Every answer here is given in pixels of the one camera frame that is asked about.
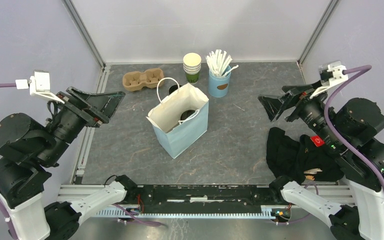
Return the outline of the white and blue paper bag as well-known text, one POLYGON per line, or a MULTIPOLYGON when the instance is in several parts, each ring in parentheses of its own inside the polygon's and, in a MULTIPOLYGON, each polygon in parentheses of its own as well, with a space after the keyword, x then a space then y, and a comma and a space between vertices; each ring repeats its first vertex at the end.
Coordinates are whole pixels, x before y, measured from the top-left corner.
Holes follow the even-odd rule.
POLYGON ((199 88, 187 83, 162 99, 159 86, 165 80, 179 85, 171 77, 162 78, 156 87, 159 104, 148 112, 146 118, 152 124, 159 144, 175 159, 207 131, 209 98, 199 88), (180 121, 182 113, 187 110, 196 112, 180 121))

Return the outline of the black cup lid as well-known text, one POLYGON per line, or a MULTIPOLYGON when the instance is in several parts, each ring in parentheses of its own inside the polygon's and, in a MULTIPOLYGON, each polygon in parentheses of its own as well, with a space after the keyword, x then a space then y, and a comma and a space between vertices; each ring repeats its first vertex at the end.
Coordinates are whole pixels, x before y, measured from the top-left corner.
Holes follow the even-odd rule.
POLYGON ((193 109, 189 109, 189 110, 184 111, 180 116, 180 121, 185 121, 187 118, 192 116, 195 112, 196 112, 196 110, 193 110, 193 109))

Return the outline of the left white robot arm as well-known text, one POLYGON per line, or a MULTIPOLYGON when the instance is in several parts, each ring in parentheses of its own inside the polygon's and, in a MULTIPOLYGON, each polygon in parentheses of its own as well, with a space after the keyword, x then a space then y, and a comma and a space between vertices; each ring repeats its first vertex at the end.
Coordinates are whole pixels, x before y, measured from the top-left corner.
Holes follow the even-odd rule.
POLYGON ((41 125, 27 114, 0 121, 0 209, 16 240, 67 240, 88 218, 112 204, 133 203, 136 184, 117 176, 104 188, 80 200, 42 203, 47 168, 58 160, 86 127, 107 124, 125 97, 123 91, 89 93, 69 87, 54 94, 50 84, 17 80, 18 89, 47 99, 51 118, 41 125))

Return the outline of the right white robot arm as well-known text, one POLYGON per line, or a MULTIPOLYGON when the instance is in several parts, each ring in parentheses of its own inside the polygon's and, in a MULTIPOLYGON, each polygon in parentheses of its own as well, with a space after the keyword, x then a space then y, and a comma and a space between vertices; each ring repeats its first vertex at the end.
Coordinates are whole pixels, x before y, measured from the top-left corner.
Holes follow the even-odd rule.
POLYGON ((338 240, 384 240, 384 143, 376 139, 384 129, 384 115, 366 98, 352 98, 339 111, 331 107, 345 86, 371 68, 348 69, 340 61, 331 62, 319 67, 315 83, 285 85, 281 96, 258 97, 271 122, 292 109, 286 121, 301 119, 321 138, 344 174, 354 206, 329 201, 285 175, 270 183, 269 199, 302 208, 338 240))

